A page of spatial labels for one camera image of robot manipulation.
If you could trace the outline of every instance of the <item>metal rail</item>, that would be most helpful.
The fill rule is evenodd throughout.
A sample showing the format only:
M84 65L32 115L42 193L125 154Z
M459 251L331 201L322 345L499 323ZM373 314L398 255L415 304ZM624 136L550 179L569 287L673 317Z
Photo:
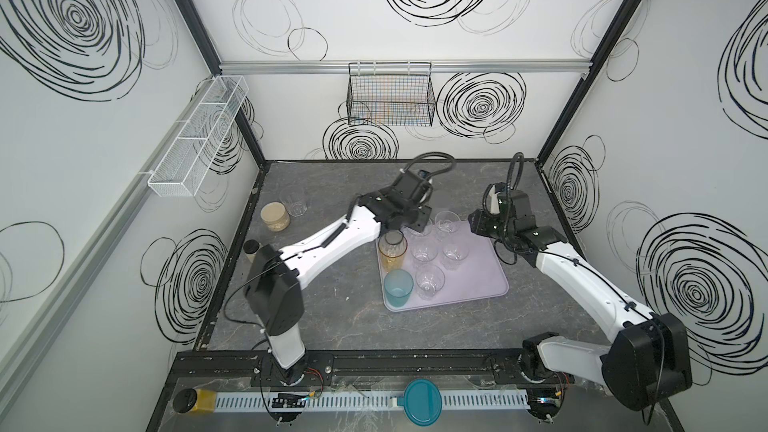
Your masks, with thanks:
M222 62L227 75L350 73L350 64L376 64L376 73L413 72L417 64L430 62L432 73L460 72L589 72L589 59L543 60L239 60Z

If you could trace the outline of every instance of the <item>red wire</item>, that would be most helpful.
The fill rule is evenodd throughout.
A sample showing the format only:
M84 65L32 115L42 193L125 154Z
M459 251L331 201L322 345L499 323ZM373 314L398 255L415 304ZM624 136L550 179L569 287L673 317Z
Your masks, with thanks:
M306 371L320 378L320 393L322 394L322 391L325 388L325 386L323 385L323 383L325 382L325 379L322 378L322 374L317 369L313 369L312 367L306 368Z

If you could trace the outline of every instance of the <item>wall-mounted basket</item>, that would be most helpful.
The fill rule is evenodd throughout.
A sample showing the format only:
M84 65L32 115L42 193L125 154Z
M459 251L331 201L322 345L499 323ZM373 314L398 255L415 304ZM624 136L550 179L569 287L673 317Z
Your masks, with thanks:
M430 127L435 91L430 62L350 62L346 114L351 126Z
M197 194L247 93L243 76L215 77L152 172L149 187L160 197Z

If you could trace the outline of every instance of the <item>teal lid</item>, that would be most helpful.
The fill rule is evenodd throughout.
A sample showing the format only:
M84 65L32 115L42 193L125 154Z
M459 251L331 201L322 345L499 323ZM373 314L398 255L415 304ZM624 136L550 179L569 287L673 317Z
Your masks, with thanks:
M416 425L432 425L442 412L440 390L427 379L416 379L408 384L405 397L399 398L397 402Z

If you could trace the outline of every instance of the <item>black metal bar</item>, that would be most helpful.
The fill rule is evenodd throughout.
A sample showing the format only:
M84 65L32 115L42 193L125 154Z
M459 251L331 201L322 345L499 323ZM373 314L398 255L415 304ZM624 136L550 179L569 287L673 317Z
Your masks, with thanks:
M184 18L184 22L187 24L187 28L190 30L190 34L192 34L192 38L195 43L197 43L197 48L200 50L200 54L203 56L203 60L205 60L208 70L215 76L220 75L221 59L216 52L216 47L214 47L213 41L208 36L205 25L203 25L203 20L197 13L197 8L194 6L194 2L192 0L175 1L176 5L179 7L179 12L181 12L182 18ZM245 115L242 112L238 111L237 115L235 115L235 122L240 133L243 135L256 164L259 168L264 168L264 165L266 164L264 152L262 152L261 147L256 140L254 130L250 128L248 119L245 118Z
M259 201L261 188L264 185L264 178L266 177L266 173L269 170L270 163L266 162L264 168L260 168L259 175L256 176L254 188L252 189L250 197L248 197L245 210L243 210L243 216L240 217L240 224L238 224L237 230L235 231L235 236L232 238L230 251L226 255L226 261L224 263L224 268L222 268L221 274L219 275L219 281L216 284L216 290L214 290L214 295L210 298L210 302L208 303L208 310L205 313L203 325L200 327L200 332L197 333L197 341L195 341L194 350L206 348L208 346L208 342L210 342L211 335L214 333L217 315L219 310L221 310L222 306L224 305L226 288L229 286L229 283L232 280L232 275L235 272L237 258L240 256L240 251L243 249L245 236L248 233L250 222L254 218L256 204Z
M312 357L326 358L331 368L319 368L325 384L332 377L382 377L402 376L421 378L425 375L467 375L493 377L496 385L517 385L535 396L560 384L553 375L540 384L532 384L520 373L517 357L521 349L446 349L446 350L307 350ZM258 384L260 379L272 390L305 390L306 384L285 386L274 367L265 360L272 360L266 350L185 350L176 354L168 372L165 385L150 418L147 432L159 429L176 383L181 378L251 378Z
M176 380L178 380L176 377L168 375L168 379L166 379L165 385L163 385L163 389L160 391L158 402L154 405L154 410L152 410L152 416L149 418L147 432L157 432L160 429L160 426L162 425L161 421L165 414L165 408L168 406L168 403L174 395Z
M237 115L235 115L235 123L237 124L237 128L240 129L240 133L242 133L243 130L247 130L249 132L243 134L243 139L245 139L245 144L248 146L248 149L250 149L251 154L254 156L256 164L259 166L259 168L266 167L264 152L261 151L261 147L259 146L259 143L256 140L256 136L254 135L254 130L250 128L248 119L242 112L238 111Z
M200 49L200 53L203 55L208 70L214 75L221 74L221 60L219 54L216 53L214 43L208 37L208 33L203 26L203 21L200 15L197 13L197 8L194 6L192 0L175 0L176 5L179 7L179 12L184 18L184 22L187 23L187 28L192 34L192 38L197 43L197 48Z
M558 144L563 132L565 132L565 129L568 127L574 114L587 96L587 92L589 92L592 84L597 80L598 73L608 60L616 43L619 42L621 34L632 19L632 15L634 15L635 11L638 9L640 2L642 2L642 0L624 0L624 2L621 3L618 12L608 26L608 30L605 32L603 39L600 41L600 45L592 56L592 67L590 68L589 74L576 85L576 88L571 93L571 97L565 104L565 108L563 108L560 117L554 124L552 131L549 133L549 137L547 137L546 142L544 142L544 146L538 154L539 164L546 162L552 154L552 151Z
M560 224L563 226L563 232L565 232L565 236L568 238L568 243L574 246L574 248L576 249L576 252L578 252L579 255L581 255L581 257L584 257L584 252L582 252L581 250L581 245L579 245L578 240L576 240L576 234L574 233L574 230L571 228L571 224L568 223L568 218L565 216L565 211L560 205L560 201L558 200L558 198L554 195L552 186L550 185L547 177L544 175L544 170L541 164L536 164L536 172L538 172L538 177L542 180L542 184L544 184L544 189L547 191L547 195L549 196L549 201L552 202L552 206L554 207L554 213L556 213L558 215L558 218L560 219Z
M675 412L674 408L672 408L672 403L670 400L659 400L659 406L664 411L664 414L667 415L667 422L669 422L672 432L685 432L683 424L680 422L680 418L677 417L677 412Z
M317 159L317 160L310 160L310 159L297 159L297 160L290 160L290 159L281 159L281 160L274 160L273 162L294 162L298 164L359 164L360 162L369 163L369 164L394 164L394 163L404 163L408 162L410 158L374 158L370 160L332 160L332 159ZM456 158L456 162L504 162L509 164L510 158ZM536 162L535 158L526 158L526 162ZM428 163L428 162L446 162L445 159L440 158L425 158L424 160L419 160L417 163Z

